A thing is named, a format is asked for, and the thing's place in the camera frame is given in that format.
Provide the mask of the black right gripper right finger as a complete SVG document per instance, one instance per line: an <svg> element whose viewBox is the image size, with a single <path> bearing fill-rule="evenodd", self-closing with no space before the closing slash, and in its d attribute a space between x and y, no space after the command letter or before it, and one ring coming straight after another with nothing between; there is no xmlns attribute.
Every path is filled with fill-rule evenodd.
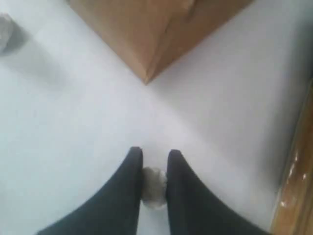
<svg viewBox="0 0 313 235"><path fill-rule="evenodd" d="M168 156L166 198L172 235L267 234L216 197L176 149Z"/></svg>

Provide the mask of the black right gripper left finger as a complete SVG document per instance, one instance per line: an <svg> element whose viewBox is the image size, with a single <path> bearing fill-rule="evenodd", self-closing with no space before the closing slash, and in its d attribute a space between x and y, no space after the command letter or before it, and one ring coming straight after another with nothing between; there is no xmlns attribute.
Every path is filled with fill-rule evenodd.
<svg viewBox="0 0 313 235"><path fill-rule="evenodd" d="M40 230L40 235L135 235L142 192L143 152L131 147L100 190L75 211Z"/></svg>

